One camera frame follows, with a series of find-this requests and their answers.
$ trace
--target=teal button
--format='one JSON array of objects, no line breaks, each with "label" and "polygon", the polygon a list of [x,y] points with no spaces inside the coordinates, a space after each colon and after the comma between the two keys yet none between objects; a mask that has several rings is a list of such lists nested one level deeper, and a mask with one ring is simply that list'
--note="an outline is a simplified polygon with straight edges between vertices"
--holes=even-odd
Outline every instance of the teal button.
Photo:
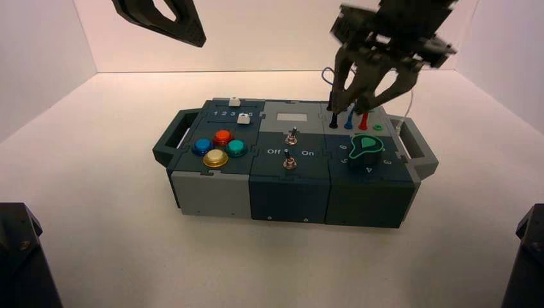
[{"label": "teal button", "polygon": [[235,139],[226,145],[228,156],[239,157],[246,153],[246,144],[242,140]]}]

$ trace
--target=robotic arm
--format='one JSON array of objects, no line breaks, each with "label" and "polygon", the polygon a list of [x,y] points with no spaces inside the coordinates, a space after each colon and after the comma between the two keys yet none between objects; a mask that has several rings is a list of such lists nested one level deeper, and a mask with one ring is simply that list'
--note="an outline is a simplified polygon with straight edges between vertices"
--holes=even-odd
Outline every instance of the robotic arm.
[{"label": "robotic arm", "polygon": [[[202,47],[206,36],[192,0],[165,0],[176,15],[164,17],[153,0],[112,0],[117,13],[127,21]],[[342,46],[335,59],[335,76],[327,110],[336,115],[352,103],[358,114],[368,112],[408,91],[424,65],[440,67],[456,51],[435,34],[449,16],[456,0],[381,0],[377,12],[340,6],[331,33]],[[357,71],[345,89],[352,66]],[[376,88],[390,70],[396,81],[378,96]]]}]

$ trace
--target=white floor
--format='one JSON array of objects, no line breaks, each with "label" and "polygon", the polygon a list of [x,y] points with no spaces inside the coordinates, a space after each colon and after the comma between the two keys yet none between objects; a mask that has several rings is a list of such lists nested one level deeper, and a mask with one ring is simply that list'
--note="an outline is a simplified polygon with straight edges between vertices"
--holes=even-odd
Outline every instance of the white floor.
[{"label": "white floor", "polygon": [[453,71],[416,86],[440,165],[400,229],[177,210],[151,149],[179,109],[328,91],[316,72],[98,74],[0,144],[0,200],[39,218],[66,307],[498,307],[544,136]]}]

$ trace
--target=blue button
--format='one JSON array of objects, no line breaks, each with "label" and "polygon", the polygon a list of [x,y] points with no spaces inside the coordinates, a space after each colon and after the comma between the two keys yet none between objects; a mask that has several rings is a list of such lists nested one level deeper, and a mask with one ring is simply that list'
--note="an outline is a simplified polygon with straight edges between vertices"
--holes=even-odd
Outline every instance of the blue button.
[{"label": "blue button", "polygon": [[192,148],[192,152],[198,156],[204,156],[208,151],[214,148],[212,141],[210,139],[202,138],[195,141]]}]

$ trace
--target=red button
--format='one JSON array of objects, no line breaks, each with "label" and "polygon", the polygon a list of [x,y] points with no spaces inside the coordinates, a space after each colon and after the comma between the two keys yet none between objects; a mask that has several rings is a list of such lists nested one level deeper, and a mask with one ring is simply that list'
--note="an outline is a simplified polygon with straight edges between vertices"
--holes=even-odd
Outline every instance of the red button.
[{"label": "red button", "polygon": [[218,146],[226,146],[234,136],[228,130],[220,130],[216,132],[214,143]]}]

